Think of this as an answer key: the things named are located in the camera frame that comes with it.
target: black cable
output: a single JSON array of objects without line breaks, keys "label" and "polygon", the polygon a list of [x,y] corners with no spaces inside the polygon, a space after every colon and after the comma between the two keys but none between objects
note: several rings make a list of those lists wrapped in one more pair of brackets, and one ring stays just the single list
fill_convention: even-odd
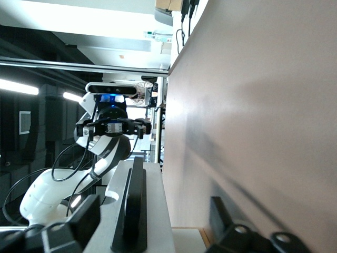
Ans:
[{"label": "black cable", "polygon": [[104,196],[104,199],[103,199],[103,201],[102,201],[102,203],[101,203],[101,205],[103,205],[104,204],[104,201],[106,200],[106,196]]},{"label": "black cable", "polygon": [[[93,162],[93,164],[92,164],[92,166],[91,166],[91,172],[94,172],[94,170],[95,170],[95,164],[96,164],[96,162],[97,162],[97,155],[94,156],[94,158],[92,159],[92,162]],[[75,195],[75,192],[76,192],[77,188],[80,186],[80,184],[83,182],[83,180],[84,180],[88,175],[90,175],[90,173],[86,174],[86,175],[80,180],[80,182],[79,182],[79,183],[77,184],[77,186],[75,187],[75,190],[74,190],[73,193],[71,194],[71,196],[70,196],[70,198],[69,198],[69,203],[68,203],[68,206],[67,206],[67,213],[66,213],[67,217],[68,217],[68,214],[69,214],[69,210],[70,210],[70,206],[71,206],[71,201],[72,201],[72,199],[73,199],[73,197],[74,197],[74,195]]]},{"label": "black cable", "polygon": [[[98,102],[95,103],[95,107],[94,107],[94,112],[93,112],[93,116],[92,116],[92,120],[94,120],[94,117],[95,117],[95,113],[96,113],[96,110],[97,110],[97,107],[98,107]],[[56,163],[57,161],[61,158],[61,156],[64,154],[64,152],[66,152],[68,149],[74,147],[76,145],[76,143],[72,144],[71,146],[67,147],[65,150],[63,150],[58,156],[57,158],[55,159],[55,162],[52,166],[52,179],[56,182],[63,182],[63,181],[66,181],[68,180],[69,178],[71,178],[74,174],[76,174],[76,172],[79,171],[80,167],[81,167],[81,164],[82,162],[84,161],[87,153],[88,153],[88,147],[89,147],[89,143],[90,143],[90,138],[88,137],[87,139],[87,142],[86,142],[86,147],[85,147],[85,150],[84,150],[84,153],[82,155],[82,158],[80,160],[80,163],[77,165],[77,167],[74,169],[73,173],[71,173],[68,177],[65,177],[65,178],[60,178],[60,179],[56,179],[54,177],[54,172],[55,172],[55,167],[56,167]]]},{"label": "black cable", "polygon": [[72,176],[79,170],[79,168],[80,168],[80,166],[81,166],[81,163],[83,162],[84,157],[86,156],[86,149],[85,149],[85,151],[84,151],[84,154],[83,154],[83,156],[82,156],[82,159],[81,159],[80,163],[79,163],[78,166],[75,168],[75,170],[74,170],[73,173],[71,173],[68,177],[66,177],[66,178],[61,178],[61,179],[57,179],[57,178],[55,178],[55,176],[54,176],[55,167],[56,167],[56,163],[58,162],[58,160],[61,158],[61,156],[62,156],[66,151],[68,151],[69,149],[75,147],[76,145],[77,145],[76,143],[70,145],[69,147],[67,147],[66,149],[64,149],[64,150],[57,156],[57,158],[55,159],[55,162],[53,163],[53,166],[52,166],[52,179],[53,179],[54,181],[56,181],[56,182],[63,182],[63,181],[65,181],[65,180],[68,180],[69,178],[71,178],[71,177],[72,177]]},{"label": "black cable", "polygon": [[4,216],[5,216],[5,218],[6,218],[7,221],[9,221],[9,222],[11,222],[12,224],[17,225],[17,226],[27,226],[27,224],[19,223],[19,222],[17,222],[16,220],[13,220],[13,219],[10,217],[10,215],[8,214],[8,212],[7,212],[7,210],[6,210],[7,199],[8,199],[8,197],[9,197],[9,195],[11,194],[11,192],[14,190],[14,188],[15,188],[19,183],[21,183],[23,180],[25,180],[25,179],[31,177],[32,175],[35,175],[35,174],[40,173],[40,172],[42,172],[42,171],[45,171],[45,170],[47,170],[47,169],[50,169],[50,168],[39,169],[39,170],[36,170],[36,171],[34,171],[34,172],[32,172],[32,173],[30,173],[30,174],[24,176],[23,178],[21,178],[20,180],[18,180],[15,184],[13,184],[13,186],[9,189],[8,194],[7,194],[6,198],[5,198],[5,201],[4,201],[3,205],[2,205],[2,213],[4,214]]},{"label": "black cable", "polygon": [[67,213],[66,213],[66,216],[67,216],[67,217],[68,217],[68,214],[69,214],[70,205],[71,205],[72,199],[73,199],[73,197],[74,197],[74,195],[75,195],[75,192],[76,192],[77,188],[80,186],[80,184],[84,181],[84,179],[85,179],[87,176],[89,176],[89,173],[87,173],[87,174],[86,174],[86,175],[85,175],[85,176],[78,182],[78,184],[76,185],[76,187],[75,187],[73,193],[72,193],[71,196],[70,196],[69,203],[68,203],[68,207],[67,207]]},{"label": "black cable", "polygon": [[185,45],[185,33],[183,30],[183,22],[181,22],[181,39],[183,40],[183,46]]},{"label": "black cable", "polygon": [[191,18],[189,18],[189,37],[191,35]]},{"label": "black cable", "polygon": [[130,156],[132,155],[133,151],[135,150],[135,147],[136,147],[136,144],[137,144],[138,139],[139,139],[139,138],[138,138],[138,135],[137,135],[137,139],[136,139],[136,141],[135,141],[135,144],[134,144],[134,146],[133,146],[133,149],[132,149],[132,151],[130,152],[130,154],[127,156],[127,158],[125,158],[125,160],[129,159]]}]

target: wall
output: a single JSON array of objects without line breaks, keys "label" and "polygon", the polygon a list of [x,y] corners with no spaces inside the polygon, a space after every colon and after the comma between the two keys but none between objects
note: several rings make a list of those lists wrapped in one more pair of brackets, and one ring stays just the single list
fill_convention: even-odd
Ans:
[{"label": "wall", "polygon": [[337,252],[337,2],[209,1],[173,66],[163,178],[173,227],[210,196],[265,236]]}]

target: black clamp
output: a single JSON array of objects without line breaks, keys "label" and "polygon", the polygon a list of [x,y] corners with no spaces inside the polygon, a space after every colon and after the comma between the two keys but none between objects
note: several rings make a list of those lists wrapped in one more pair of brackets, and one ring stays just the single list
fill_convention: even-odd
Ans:
[{"label": "black clamp", "polygon": [[242,224],[235,224],[220,197],[211,198],[210,225],[216,243],[206,253],[310,253],[305,244],[288,232],[266,239]]}]

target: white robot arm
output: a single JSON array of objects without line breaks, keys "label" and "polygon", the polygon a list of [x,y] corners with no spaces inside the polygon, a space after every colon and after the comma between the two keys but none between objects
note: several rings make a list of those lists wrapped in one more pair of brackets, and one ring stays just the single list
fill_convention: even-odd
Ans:
[{"label": "white robot arm", "polygon": [[[77,171],[64,181],[55,181],[51,169],[43,172],[27,190],[20,205],[20,213],[29,221],[29,225],[46,225],[65,218],[66,206],[60,203],[73,193],[79,182],[82,181],[76,193],[92,186],[119,161],[128,157],[130,142],[123,133],[137,134],[142,139],[143,134],[151,131],[150,123],[127,118],[122,95],[134,94],[134,88],[112,86],[111,83],[89,83],[86,90],[88,93],[80,101],[86,113],[76,124],[74,135],[77,144],[87,148],[100,160],[92,168]],[[53,176],[63,179],[73,172],[71,169],[55,169]]]}]

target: ceiling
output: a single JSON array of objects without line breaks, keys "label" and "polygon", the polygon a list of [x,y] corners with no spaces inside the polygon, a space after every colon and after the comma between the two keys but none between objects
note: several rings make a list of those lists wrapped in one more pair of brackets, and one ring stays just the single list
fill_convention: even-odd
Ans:
[{"label": "ceiling", "polygon": [[[21,55],[24,59],[168,69],[171,44],[144,35],[148,31],[172,34],[171,26],[155,20],[154,9],[155,0],[0,0],[0,40],[35,56]],[[58,57],[48,59],[46,51],[50,55],[57,51]],[[139,79],[128,74],[95,78]]]}]

